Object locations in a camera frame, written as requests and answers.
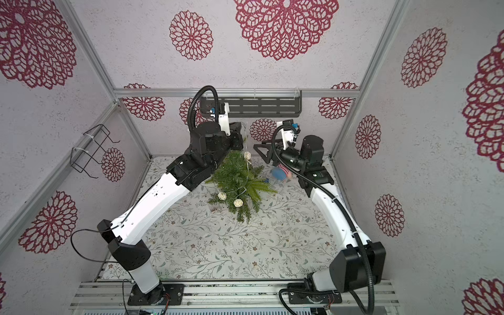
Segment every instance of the evergreen sprig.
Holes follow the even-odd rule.
[[[224,162],[215,171],[207,183],[215,183],[221,192],[227,195],[226,200],[220,200],[218,193],[213,193],[208,200],[209,204],[226,204],[229,211],[236,214],[238,222],[247,221],[251,218],[250,210],[259,212],[261,208],[261,195],[259,192],[277,193],[270,187],[270,183],[264,182],[265,178],[258,177],[264,166],[253,167],[248,165],[241,151],[230,151]],[[243,200],[243,206],[235,207],[236,199]]]

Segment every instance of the rattan ball ornament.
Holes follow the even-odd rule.
[[[236,199],[235,201],[233,201],[233,204],[235,207],[239,208],[241,206],[243,206],[243,200],[242,199]]]

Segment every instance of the wire rack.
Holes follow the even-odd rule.
[[[96,137],[101,135],[100,132],[103,133],[105,135],[105,137],[103,138],[103,140],[101,140],[101,142],[98,142],[98,141],[96,141]],[[94,158],[94,156],[95,156],[96,152],[98,152],[98,150],[100,150],[100,149],[103,151],[103,153],[106,152],[106,150],[102,147],[102,145],[107,139],[109,139],[112,143],[118,143],[118,142],[120,142],[120,140],[113,141],[112,138],[110,138],[110,131],[102,123],[92,127],[91,129],[84,132],[83,134],[85,136],[89,136],[91,138],[91,141],[84,148],[77,148],[77,147],[72,148],[72,152],[70,153],[70,166],[79,173],[84,172],[91,178],[98,178],[98,177],[91,176],[88,173],[88,171],[86,171],[86,167],[88,166],[89,162],[91,162],[91,160],[95,161],[96,163],[98,163],[100,165],[103,164],[101,162],[98,162]],[[94,152],[92,154],[90,154],[88,148],[93,143],[97,144],[98,147],[96,148],[96,150],[94,150]],[[82,154],[86,154],[89,157],[89,159],[87,159],[84,166],[82,166],[81,164],[79,164],[77,162],[77,160],[81,157]]]

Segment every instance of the red flower pattern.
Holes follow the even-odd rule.
[[[179,12],[171,20],[170,38],[175,49],[190,60],[205,58],[214,45],[208,23],[197,13],[189,11]]]
[[[269,118],[260,118],[250,125],[250,136],[257,141],[268,141],[277,128],[276,122]]]
[[[466,135],[478,144],[478,155],[489,157],[504,172],[504,30],[497,45],[478,62],[478,73],[467,88]]]
[[[7,295],[5,292],[5,281],[2,279],[2,273],[0,272],[0,309],[2,309],[2,301]]]
[[[399,201],[391,195],[383,195],[374,206],[376,222],[388,236],[399,235],[404,228],[404,211]]]
[[[293,59],[317,44],[338,10],[336,0],[235,0],[241,35],[263,57]]]
[[[150,89],[143,84],[133,83],[125,89]],[[165,112],[161,97],[125,97],[122,99],[126,108],[138,118],[153,121],[160,119]]]
[[[73,76],[77,48],[50,0],[0,2],[0,68],[7,79],[30,88],[65,85]]]
[[[101,170],[110,181],[118,181],[124,175],[126,163],[124,155],[117,148],[110,148],[103,154]]]
[[[341,82],[334,85],[331,89],[358,89],[355,83]],[[319,100],[319,112],[325,118],[338,119],[345,117],[350,105],[352,105],[350,97],[323,97]]]
[[[178,114],[180,115],[180,118],[182,118],[182,121],[187,124],[187,112],[189,111],[189,106],[191,105],[191,102],[193,101],[193,98],[188,98],[180,104],[180,108],[178,109]],[[201,124],[204,121],[213,121],[213,118],[211,117],[203,117],[200,112],[200,102],[198,101],[195,106],[195,111],[196,111],[196,126]]]
[[[404,84],[416,88],[429,81],[443,63],[447,44],[446,34],[437,27],[428,29],[415,39],[402,64]]]
[[[18,240],[26,251],[36,254],[56,250],[75,229],[77,208],[72,197],[56,191]]]
[[[360,121],[355,133],[355,147],[361,158],[368,159],[376,153],[381,135],[380,123],[376,117],[368,115]]]
[[[504,283],[499,279],[471,282],[464,290],[464,315],[504,314]]]

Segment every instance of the white wall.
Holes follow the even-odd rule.
[[[151,88],[197,88],[207,84],[222,88],[330,88],[340,82],[362,80],[394,1],[321,2],[321,15],[329,14],[328,8],[334,8],[335,3],[339,6],[320,42],[293,59],[280,60],[263,57],[260,51],[251,48],[236,21],[235,1],[72,3],[117,87],[140,83]],[[276,11],[280,8],[283,2],[268,12],[276,12],[275,16],[280,17]],[[172,21],[185,11],[201,16],[205,29],[211,31],[212,48],[201,59],[182,56],[172,43],[170,36],[179,31],[170,30]],[[314,11],[311,8],[301,13],[312,16]],[[307,25],[309,21],[298,23]],[[282,25],[288,28],[285,20]],[[301,44],[313,41],[313,37],[300,40]]]
[[[359,225],[387,250],[384,277],[393,280],[407,314],[473,314],[477,304],[487,308],[482,313],[503,311],[504,173],[496,161],[478,155],[462,114],[466,87],[504,29],[502,12],[496,1],[413,1],[336,157]],[[429,81],[408,87],[401,79],[404,57],[433,27],[446,34],[446,55]],[[497,117],[503,107],[502,39],[500,47],[494,48],[496,68],[487,76],[494,80]],[[364,159],[355,134],[367,115],[378,119],[381,139],[376,153]],[[499,119],[494,139],[502,146]],[[403,211],[395,208],[396,235],[389,233],[394,236],[386,235],[375,217],[378,200],[387,194]],[[490,289],[493,297],[485,295]]]
[[[112,144],[107,140],[104,147],[114,147],[122,152],[125,172],[122,178],[113,182],[105,177],[100,165],[90,163],[86,170],[99,178],[90,178],[85,173],[72,171],[56,189],[70,196],[75,202],[77,220],[75,226],[69,224],[73,231],[81,228],[96,229],[102,219],[112,220],[123,213],[146,164],[119,113],[115,113],[105,125],[110,130],[112,139],[120,142]],[[97,154],[99,161],[102,156],[103,152]],[[33,220],[40,218],[40,215],[34,215]],[[33,226],[30,222],[24,229]],[[51,235],[62,231],[61,225],[57,224],[56,227],[59,228]],[[46,253],[30,250],[31,247],[26,249],[22,239],[23,236],[20,235],[20,238],[6,249],[0,260],[2,280],[6,282],[6,296],[1,301],[0,314],[34,311],[37,314],[64,313],[70,306],[79,284],[82,281],[92,281],[97,276],[100,263],[80,258],[72,249],[68,237],[63,244]],[[98,233],[77,233],[74,243],[81,254],[91,259],[102,260],[108,252],[105,241]]]
[[[76,59],[73,76],[50,90],[0,75],[0,228],[110,103],[79,49]]]
[[[1,229],[110,105],[54,4],[23,5],[0,5]],[[44,20],[34,19],[41,12]],[[86,169],[99,178],[72,171],[57,188],[76,210],[58,213],[45,207],[32,214],[0,258],[0,314],[61,314],[80,282],[95,278],[99,264],[78,257],[68,234],[122,213],[146,164],[117,112],[105,124],[120,142],[104,146],[122,152],[124,175],[109,181],[100,165],[90,163]],[[76,246],[94,259],[103,259],[107,251],[95,233],[78,235]]]

